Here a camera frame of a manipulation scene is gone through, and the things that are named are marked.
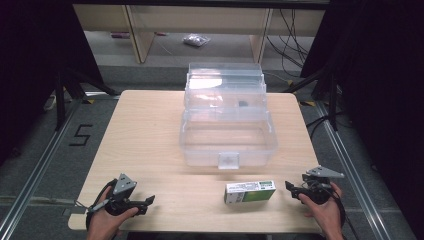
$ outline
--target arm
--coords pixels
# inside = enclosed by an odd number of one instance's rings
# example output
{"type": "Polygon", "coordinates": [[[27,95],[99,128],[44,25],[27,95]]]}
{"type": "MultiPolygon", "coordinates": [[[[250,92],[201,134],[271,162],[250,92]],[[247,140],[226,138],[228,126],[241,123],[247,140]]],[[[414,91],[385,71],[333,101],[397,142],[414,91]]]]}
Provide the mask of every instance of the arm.
{"type": "MultiPolygon", "coordinates": [[[[331,183],[331,186],[341,197],[342,190],[334,183],[331,183]]],[[[308,196],[304,194],[299,194],[299,199],[306,206],[308,206],[311,211],[306,213],[305,216],[315,218],[328,240],[343,240],[340,223],[340,210],[333,198],[330,198],[322,205],[314,203],[308,196]]]]}
{"type": "MultiPolygon", "coordinates": [[[[106,199],[107,193],[111,187],[106,188],[99,202],[106,199]]],[[[110,215],[104,208],[94,213],[90,221],[87,240],[110,240],[114,235],[120,235],[119,226],[128,218],[133,217],[138,212],[138,208],[128,209],[118,216],[110,215]]]]}

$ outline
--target transparent container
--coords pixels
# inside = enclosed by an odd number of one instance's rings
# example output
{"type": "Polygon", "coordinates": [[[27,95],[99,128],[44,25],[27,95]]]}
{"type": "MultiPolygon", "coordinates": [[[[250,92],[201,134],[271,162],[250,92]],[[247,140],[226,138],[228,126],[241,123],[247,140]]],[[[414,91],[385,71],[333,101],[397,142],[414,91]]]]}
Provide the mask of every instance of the transparent container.
{"type": "Polygon", "coordinates": [[[190,166],[266,165],[278,148],[258,64],[190,64],[180,147],[190,166]]]}

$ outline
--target gray floor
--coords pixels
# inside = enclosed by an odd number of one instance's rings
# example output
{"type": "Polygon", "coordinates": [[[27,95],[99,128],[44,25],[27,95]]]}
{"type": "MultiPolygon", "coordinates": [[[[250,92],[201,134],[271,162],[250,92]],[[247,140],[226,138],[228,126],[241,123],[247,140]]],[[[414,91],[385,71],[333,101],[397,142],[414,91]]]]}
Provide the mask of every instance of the gray floor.
{"type": "MultiPolygon", "coordinates": [[[[183,44],[182,38],[186,35],[184,33],[156,36],[146,62],[138,64],[135,61],[130,40],[112,39],[107,32],[86,32],[86,35],[105,83],[119,91],[125,89],[182,90],[190,62],[253,62],[248,36],[208,34],[211,41],[200,48],[183,44]]],[[[281,49],[283,48],[278,37],[271,37],[271,41],[281,49]]],[[[313,38],[298,38],[298,41],[308,49],[313,38]]],[[[301,62],[296,51],[288,50],[287,54],[301,62]]],[[[299,74],[300,68],[285,60],[284,69],[288,71],[285,73],[280,55],[269,43],[265,48],[262,68],[270,92],[280,92],[287,88],[290,80],[294,82],[300,80],[295,77],[299,74]]],[[[90,86],[84,87],[88,90],[96,90],[90,86]]],[[[298,100],[311,101],[312,89],[313,84],[297,91],[298,100]]],[[[78,197],[116,103],[117,100],[96,100],[92,104],[78,105],[11,239],[85,238],[84,231],[72,231],[68,228],[69,211],[73,206],[72,200],[78,197]],[[78,143],[81,140],[74,137],[80,124],[92,124],[92,127],[84,130],[86,134],[91,135],[90,139],[84,147],[71,147],[71,143],[78,143]]],[[[305,123],[320,117],[317,107],[300,106],[300,108],[305,123]]],[[[365,183],[367,194],[383,219],[391,239],[415,239],[378,172],[370,168],[371,160],[355,129],[350,126],[349,119],[341,116],[338,118],[338,124],[338,134],[354,162],[361,181],[365,183]]],[[[55,112],[47,111],[34,124],[31,134],[19,146],[21,155],[8,159],[0,168],[2,186],[0,216],[2,218],[6,216],[13,200],[27,184],[28,177],[54,134],[54,126],[55,112]]],[[[340,156],[330,141],[324,125],[317,128],[312,143],[321,165],[344,172],[345,168],[340,156]]],[[[335,182],[344,190],[343,202],[346,212],[360,239],[379,239],[370,225],[366,211],[358,201],[351,179],[337,179],[335,182]]],[[[348,239],[355,239],[347,224],[343,230],[348,239]]],[[[272,239],[286,240],[292,239],[293,235],[281,234],[272,237],[272,239]]]]}

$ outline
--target metal bar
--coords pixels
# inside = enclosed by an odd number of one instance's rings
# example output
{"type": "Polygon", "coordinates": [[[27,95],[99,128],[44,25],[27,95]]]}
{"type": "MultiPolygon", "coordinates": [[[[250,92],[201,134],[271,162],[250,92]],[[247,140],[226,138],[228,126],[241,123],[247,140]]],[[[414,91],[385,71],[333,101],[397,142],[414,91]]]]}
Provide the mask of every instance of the metal bar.
{"type": "Polygon", "coordinates": [[[68,110],[68,117],[65,119],[64,124],[59,130],[54,132],[49,144],[43,152],[43,155],[39,159],[37,165],[32,171],[30,177],[28,178],[12,207],[9,209],[6,217],[3,219],[0,227],[0,236],[2,240],[10,239],[12,236],[12,233],[18,225],[19,220],[21,219],[32,194],[34,193],[44,173],[46,172],[51,159],[53,158],[53,155],[56,152],[64,133],[66,132],[69,122],[71,121],[78,107],[81,105],[81,102],[81,100],[75,100],[71,103],[68,110]]]}
{"type": "MultiPolygon", "coordinates": [[[[317,110],[319,115],[326,116],[327,110],[322,102],[317,102],[317,110]]],[[[333,131],[330,123],[326,121],[324,123],[325,129],[330,137],[330,140],[336,149],[337,155],[339,156],[340,162],[346,171],[346,176],[351,180],[352,188],[358,197],[358,201],[361,204],[364,214],[368,219],[371,229],[377,239],[392,239],[386,226],[384,225],[383,218],[378,212],[374,202],[368,194],[364,183],[361,180],[356,168],[347,153],[346,148],[337,131],[333,131]]]]}

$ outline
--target green and white box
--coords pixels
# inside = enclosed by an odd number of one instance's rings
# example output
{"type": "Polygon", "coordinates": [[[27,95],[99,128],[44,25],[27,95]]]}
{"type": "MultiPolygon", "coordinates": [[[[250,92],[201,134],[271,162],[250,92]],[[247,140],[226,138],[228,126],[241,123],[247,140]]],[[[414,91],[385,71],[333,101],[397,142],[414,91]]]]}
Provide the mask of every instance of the green and white box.
{"type": "Polygon", "coordinates": [[[274,181],[229,183],[225,188],[225,203],[269,200],[275,192],[274,181]]]}

